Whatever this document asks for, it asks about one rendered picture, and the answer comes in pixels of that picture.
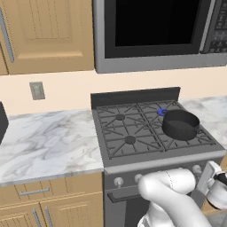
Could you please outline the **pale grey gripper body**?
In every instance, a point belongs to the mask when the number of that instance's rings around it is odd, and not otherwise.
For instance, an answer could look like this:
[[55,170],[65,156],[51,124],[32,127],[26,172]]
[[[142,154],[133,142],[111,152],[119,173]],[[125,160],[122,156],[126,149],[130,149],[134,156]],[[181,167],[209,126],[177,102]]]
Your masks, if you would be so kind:
[[204,171],[200,177],[200,180],[197,184],[197,190],[200,191],[202,194],[207,195],[209,189],[215,182],[214,176],[221,174],[222,172],[223,171],[221,167],[214,161],[210,160],[206,164],[206,167],[204,168]]

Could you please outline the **grey gas stove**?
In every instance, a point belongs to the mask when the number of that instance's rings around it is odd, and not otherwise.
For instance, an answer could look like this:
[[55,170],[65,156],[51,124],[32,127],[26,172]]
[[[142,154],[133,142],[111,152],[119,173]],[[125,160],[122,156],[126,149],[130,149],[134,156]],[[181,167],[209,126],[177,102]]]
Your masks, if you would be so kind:
[[135,175],[200,165],[210,160],[220,163],[224,148],[200,125],[197,136],[179,141],[165,135],[164,116],[158,108],[182,110],[178,87],[97,93],[90,96],[91,110],[104,163],[104,226],[137,227],[149,208],[138,199],[113,203],[107,196],[118,190],[114,179],[121,177],[121,188],[137,187]]

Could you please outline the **black cooking pot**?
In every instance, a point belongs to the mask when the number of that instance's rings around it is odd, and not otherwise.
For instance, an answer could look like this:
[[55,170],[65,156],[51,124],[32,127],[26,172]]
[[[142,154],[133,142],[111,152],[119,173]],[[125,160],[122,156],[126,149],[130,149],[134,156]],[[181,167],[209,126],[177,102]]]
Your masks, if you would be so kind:
[[200,120],[196,115],[185,110],[169,110],[163,117],[161,127],[168,137],[189,141],[197,136]]

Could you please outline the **light wood base cupboard door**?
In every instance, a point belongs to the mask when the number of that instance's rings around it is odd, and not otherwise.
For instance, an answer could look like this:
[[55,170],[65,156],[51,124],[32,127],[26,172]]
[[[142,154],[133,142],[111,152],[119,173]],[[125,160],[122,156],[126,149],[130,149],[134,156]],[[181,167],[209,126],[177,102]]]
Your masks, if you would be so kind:
[[0,208],[0,227],[37,227],[33,208],[36,210],[41,226],[45,227],[42,212],[37,203]]
[[48,206],[54,227],[103,227],[103,193],[66,196],[41,202],[44,217],[48,220],[44,208]]

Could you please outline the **light wood drawer front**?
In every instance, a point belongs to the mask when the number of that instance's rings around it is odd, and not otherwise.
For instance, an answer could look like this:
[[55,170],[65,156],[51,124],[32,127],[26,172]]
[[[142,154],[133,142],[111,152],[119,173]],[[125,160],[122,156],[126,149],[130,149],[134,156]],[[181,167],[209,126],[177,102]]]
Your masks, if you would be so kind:
[[[31,192],[50,187],[49,192],[19,196],[20,192]],[[0,186],[0,206],[20,202],[44,200],[70,194],[87,194],[102,191],[102,173],[60,177],[33,183]]]

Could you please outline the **silver microwave oven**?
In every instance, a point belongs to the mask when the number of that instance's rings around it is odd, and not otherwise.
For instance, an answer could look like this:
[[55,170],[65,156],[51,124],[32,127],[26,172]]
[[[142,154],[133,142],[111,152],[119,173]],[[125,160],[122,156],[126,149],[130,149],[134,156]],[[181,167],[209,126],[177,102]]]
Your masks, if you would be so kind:
[[92,0],[99,74],[227,65],[227,0]]

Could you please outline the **black countertop appliance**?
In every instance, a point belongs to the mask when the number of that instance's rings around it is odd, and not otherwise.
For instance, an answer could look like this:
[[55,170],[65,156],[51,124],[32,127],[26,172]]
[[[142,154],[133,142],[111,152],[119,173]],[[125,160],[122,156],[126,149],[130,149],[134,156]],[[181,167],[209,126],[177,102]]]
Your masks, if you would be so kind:
[[3,141],[4,134],[9,126],[9,121],[6,115],[6,112],[4,110],[4,105],[0,101],[0,144]]

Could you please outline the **grey wall outlet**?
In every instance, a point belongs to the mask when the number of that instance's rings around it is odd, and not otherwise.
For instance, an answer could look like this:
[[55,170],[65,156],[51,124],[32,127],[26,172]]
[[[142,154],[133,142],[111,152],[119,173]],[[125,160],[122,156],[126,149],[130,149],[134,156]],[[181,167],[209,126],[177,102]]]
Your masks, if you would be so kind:
[[45,99],[43,83],[42,82],[31,82],[29,84],[33,100]]

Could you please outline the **light wood wall cupboard door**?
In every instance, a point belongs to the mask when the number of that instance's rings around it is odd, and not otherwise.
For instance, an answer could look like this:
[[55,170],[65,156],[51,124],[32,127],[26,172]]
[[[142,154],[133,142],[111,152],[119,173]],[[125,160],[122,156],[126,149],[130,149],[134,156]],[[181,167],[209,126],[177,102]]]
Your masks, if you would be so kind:
[[14,63],[10,74],[94,68],[91,0],[0,0]]
[[0,75],[8,75],[8,68],[4,59],[4,54],[2,50],[2,46],[0,44]]

